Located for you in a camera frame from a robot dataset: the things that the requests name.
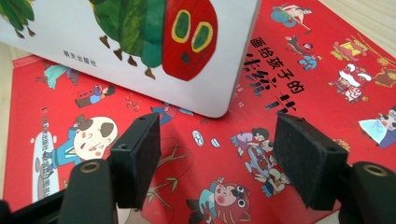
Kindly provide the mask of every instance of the blue clothing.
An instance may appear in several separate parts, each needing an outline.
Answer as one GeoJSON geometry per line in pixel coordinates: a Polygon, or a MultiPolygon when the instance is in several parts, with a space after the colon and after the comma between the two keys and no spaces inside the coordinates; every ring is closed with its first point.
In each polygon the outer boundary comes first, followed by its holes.
{"type": "Polygon", "coordinates": [[[58,166],[65,165],[73,162],[75,165],[81,163],[81,158],[77,154],[70,153],[74,148],[74,138],[76,136],[76,127],[69,128],[67,141],[59,146],[57,149],[52,150],[52,167],[56,169],[58,166]]]}
{"type": "Polygon", "coordinates": [[[96,104],[101,100],[102,93],[99,87],[93,88],[93,95],[90,96],[90,101],[92,104],[96,104]]]}
{"type": "Polygon", "coordinates": [[[155,107],[155,108],[152,108],[152,112],[154,112],[154,113],[159,113],[159,114],[163,115],[163,117],[160,119],[160,126],[161,126],[161,125],[164,125],[165,123],[167,123],[167,122],[169,122],[169,121],[171,121],[171,119],[172,119],[172,117],[169,116],[169,115],[166,113],[166,111],[165,111],[165,109],[164,109],[163,107],[155,107]]]}
{"type": "Polygon", "coordinates": [[[215,182],[212,182],[210,184],[210,189],[204,189],[201,192],[201,195],[199,196],[199,209],[201,213],[204,213],[204,209],[202,208],[201,204],[205,206],[206,202],[209,202],[209,210],[210,213],[212,213],[213,217],[216,218],[218,216],[218,213],[216,212],[216,207],[215,207],[215,190],[216,186],[218,184],[215,182]]]}

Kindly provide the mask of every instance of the cartoon face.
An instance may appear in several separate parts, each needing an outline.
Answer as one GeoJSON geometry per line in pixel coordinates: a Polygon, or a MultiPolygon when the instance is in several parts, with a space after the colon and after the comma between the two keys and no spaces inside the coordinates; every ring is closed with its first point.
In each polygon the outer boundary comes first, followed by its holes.
{"type": "Polygon", "coordinates": [[[117,135],[118,128],[114,120],[107,117],[86,119],[76,130],[76,154],[85,161],[101,159],[117,135]]]}
{"type": "Polygon", "coordinates": [[[379,120],[388,130],[396,130],[396,111],[390,110],[388,115],[380,116],[379,120]]]}
{"type": "Polygon", "coordinates": [[[345,69],[340,70],[339,75],[353,87],[361,88],[366,82],[372,80],[369,75],[359,72],[356,66],[352,63],[349,63],[345,69]]]}
{"type": "Polygon", "coordinates": [[[244,188],[241,186],[225,186],[218,184],[215,190],[215,200],[220,206],[229,206],[237,201],[240,207],[246,205],[244,201],[244,188]]]}
{"type": "Polygon", "coordinates": [[[254,138],[256,138],[256,140],[259,141],[259,142],[265,140],[264,136],[262,136],[262,135],[259,134],[259,133],[256,133],[256,135],[254,136],[254,138]]]}
{"type": "Polygon", "coordinates": [[[163,70],[183,80],[195,77],[215,51],[218,21],[208,0],[166,4],[163,70]]]}

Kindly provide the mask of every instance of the cartoon child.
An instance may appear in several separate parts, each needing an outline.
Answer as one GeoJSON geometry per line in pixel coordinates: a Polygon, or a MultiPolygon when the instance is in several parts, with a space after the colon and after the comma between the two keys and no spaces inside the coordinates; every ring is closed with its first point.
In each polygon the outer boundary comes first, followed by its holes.
{"type": "Polygon", "coordinates": [[[67,141],[43,155],[52,160],[47,172],[51,174],[53,169],[71,162],[77,165],[81,160],[101,159],[117,137],[114,120],[107,117],[84,119],[84,115],[80,115],[69,128],[67,141]]]}
{"type": "Polygon", "coordinates": [[[224,177],[213,181],[210,189],[201,192],[199,200],[187,200],[190,208],[189,223],[239,223],[251,220],[249,190],[236,184],[223,184],[224,177]]]}
{"type": "Polygon", "coordinates": [[[87,105],[93,105],[105,99],[105,97],[114,94],[115,91],[116,89],[114,88],[114,86],[110,85],[103,89],[101,85],[98,85],[93,87],[92,95],[80,99],[76,99],[75,102],[79,108],[82,108],[87,105]]]}
{"type": "Polygon", "coordinates": [[[264,128],[254,128],[251,130],[251,133],[240,133],[233,136],[231,140],[233,141],[233,145],[238,147],[239,158],[242,158],[244,152],[250,147],[261,147],[269,135],[268,130],[264,128]]]}
{"type": "Polygon", "coordinates": [[[361,120],[359,125],[385,149],[396,142],[396,106],[391,108],[387,115],[378,114],[378,119],[361,120]]]}

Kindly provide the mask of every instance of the illustrated figure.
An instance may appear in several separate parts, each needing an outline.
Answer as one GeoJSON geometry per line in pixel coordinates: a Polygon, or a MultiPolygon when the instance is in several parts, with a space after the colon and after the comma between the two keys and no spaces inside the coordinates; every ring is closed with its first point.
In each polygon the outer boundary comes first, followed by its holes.
{"type": "Polygon", "coordinates": [[[160,125],[164,125],[165,123],[171,121],[177,114],[177,112],[183,113],[183,114],[187,114],[190,116],[193,116],[194,114],[187,109],[184,108],[179,108],[177,109],[176,106],[174,105],[170,105],[168,103],[163,103],[164,106],[157,106],[157,107],[151,107],[151,112],[154,113],[159,113],[160,116],[160,125]]]}
{"type": "Polygon", "coordinates": [[[233,141],[233,145],[238,147],[238,156],[242,158],[242,155],[245,151],[247,151],[250,147],[258,147],[269,137],[268,130],[264,128],[254,128],[251,130],[251,133],[240,133],[236,136],[233,136],[231,140],[233,141]]]}
{"type": "Polygon", "coordinates": [[[140,57],[145,74],[155,79],[151,68],[163,65],[170,76],[182,80],[195,77],[215,51],[218,22],[209,0],[90,0],[100,37],[108,48],[108,38],[118,42],[114,50],[122,60],[137,66],[131,56],[140,57]]]}
{"type": "Polygon", "coordinates": [[[49,65],[45,63],[45,66],[46,70],[44,71],[44,77],[38,77],[35,79],[36,81],[42,81],[44,83],[47,83],[47,85],[51,89],[55,90],[58,78],[61,75],[66,74],[67,77],[73,82],[73,84],[77,86],[79,71],[61,64],[49,65]]]}
{"type": "Polygon", "coordinates": [[[201,192],[199,200],[187,200],[191,210],[189,223],[215,223],[218,218],[223,223],[249,222],[249,190],[236,183],[223,183],[224,177],[212,181],[209,189],[201,192]]]}
{"type": "Polygon", "coordinates": [[[318,61],[321,60],[320,56],[316,55],[304,55],[303,58],[298,61],[298,64],[303,66],[305,71],[313,70],[318,66],[318,61]]]}
{"type": "Polygon", "coordinates": [[[286,36],[285,38],[288,40],[288,43],[286,44],[286,50],[289,50],[302,57],[302,59],[298,61],[298,64],[302,65],[305,71],[313,70],[318,66],[318,61],[320,61],[322,58],[320,56],[314,55],[310,51],[314,47],[312,44],[303,43],[300,45],[298,43],[297,35],[292,37],[286,36]]]}
{"type": "Polygon", "coordinates": [[[283,173],[283,170],[277,164],[273,155],[269,156],[271,169],[268,171],[268,176],[262,174],[255,174],[255,179],[264,183],[262,191],[266,197],[277,195],[285,189],[286,185],[290,184],[289,178],[283,173]]]}
{"type": "Polygon", "coordinates": [[[69,128],[67,141],[43,157],[51,159],[47,172],[73,162],[75,165],[82,160],[101,159],[107,147],[118,137],[118,127],[114,120],[107,117],[85,119],[84,115],[77,117],[74,125],[69,128]]]}
{"type": "Polygon", "coordinates": [[[4,16],[11,23],[19,38],[24,38],[21,32],[25,26],[29,32],[29,36],[35,35],[35,32],[29,28],[29,21],[35,20],[35,13],[30,5],[30,1],[2,0],[0,1],[0,15],[4,16]]]}
{"type": "Polygon", "coordinates": [[[383,149],[396,142],[396,106],[387,115],[379,114],[377,119],[359,121],[361,128],[383,149]]]}
{"type": "Polygon", "coordinates": [[[339,71],[339,78],[330,82],[331,86],[337,87],[337,92],[344,94],[350,103],[359,100],[367,101],[362,95],[362,89],[366,82],[372,80],[372,77],[360,71],[355,64],[349,63],[345,69],[339,71]]]}
{"type": "Polygon", "coordinates": [[[107,96],[114,94],[115,91],[116,89],[114,88],[114,86],[110,85],[106,88],[102,88],[101,85],[97,85],[93,87],[91,95],[86,96],[88,93],[83,93],[84,96],[80,99],[76,99],[75,102],[79,108],[85,107],[87,105],[94,105],[99,101],[105,99],[107,96]]]}
{"type": "Polygon", "coordinates": [[[356,58],[358,55],[366,56],[367,47],[365,47],[359,40],[352,40],[350,38],[346,39],[346,43],[341,44],[339,42],[334,42],[332,44],[334,51],[332,55],[339,60],[346,59],[347,61],[356,62],[359,59],[356,58]]]}
{"type": "Polygon", "coordinates": [[[309,50],[311,50],[314,47],[311,43],[303,43],[302,45],[300,45],[298,43],[297,35],[286,36],[285,38],[288,40],[288,43],[286,45],[286,50],[290,50],[297,55],[311,54],[309,50]]]}
{"type": "Polygon", "coordinates": [[[273,7],[273,10],[274,12],[271,14],[271,18],[274,21],[281,22],[287,27],[293,27],[297,22],[304,24],[305,15],[312,13],[312,10],[309,8],[298,7],[295,5],[273,7]]]}

